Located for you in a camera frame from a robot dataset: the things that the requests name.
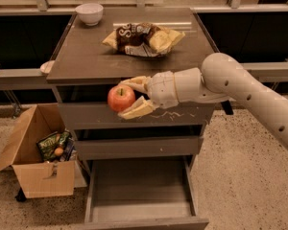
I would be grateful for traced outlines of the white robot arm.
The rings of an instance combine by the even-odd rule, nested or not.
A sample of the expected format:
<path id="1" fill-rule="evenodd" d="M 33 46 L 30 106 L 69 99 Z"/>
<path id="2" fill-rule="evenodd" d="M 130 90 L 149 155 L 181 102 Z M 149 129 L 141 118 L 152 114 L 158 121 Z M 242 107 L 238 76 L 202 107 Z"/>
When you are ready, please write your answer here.
<path id="1" fill-rule="evenodd" d="M 123 83 L 142 94 L 132 106 L 118 113 L 125 120 L 181 103 L 215 104 L 233 98 L 288 149 L 288 99 L 256 80 L 226 54 L 209 55 L 199 68 L 140 76 Z"/>

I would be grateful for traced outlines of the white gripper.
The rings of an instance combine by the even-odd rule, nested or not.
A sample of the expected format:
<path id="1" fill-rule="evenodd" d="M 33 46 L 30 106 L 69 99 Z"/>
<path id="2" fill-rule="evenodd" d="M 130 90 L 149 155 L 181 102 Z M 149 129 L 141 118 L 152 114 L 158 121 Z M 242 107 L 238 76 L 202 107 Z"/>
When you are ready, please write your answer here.
<path id="1" fill-rule="evenodd" d="M 141 96 L 130 107 L 119 112 L 118 116 L 125 120 L 148 115 L 156 108 L 167 109 L 179 104 L 173 72 L 157 73 L 152 77 L 134 77 L 121 80 L 120 84 L 127 85 L 135 91 L 147 93 L 150 99 L 146 100 Z"/>

